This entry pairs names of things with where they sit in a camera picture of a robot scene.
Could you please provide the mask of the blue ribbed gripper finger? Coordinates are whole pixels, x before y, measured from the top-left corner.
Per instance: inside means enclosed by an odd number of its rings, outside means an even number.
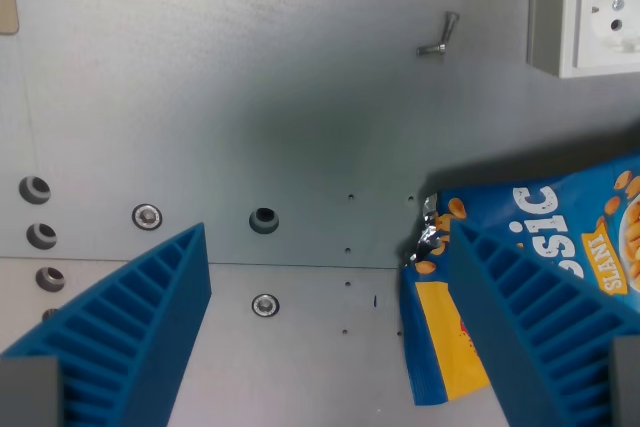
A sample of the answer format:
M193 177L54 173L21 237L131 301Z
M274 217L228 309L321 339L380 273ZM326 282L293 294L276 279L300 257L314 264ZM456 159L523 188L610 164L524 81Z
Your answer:
M77 295L2 356L57 359L66 426L165 426L210 297L196 224Z
M451 230L450 295L511 426L611 426L612 341L639 314L466 222Z

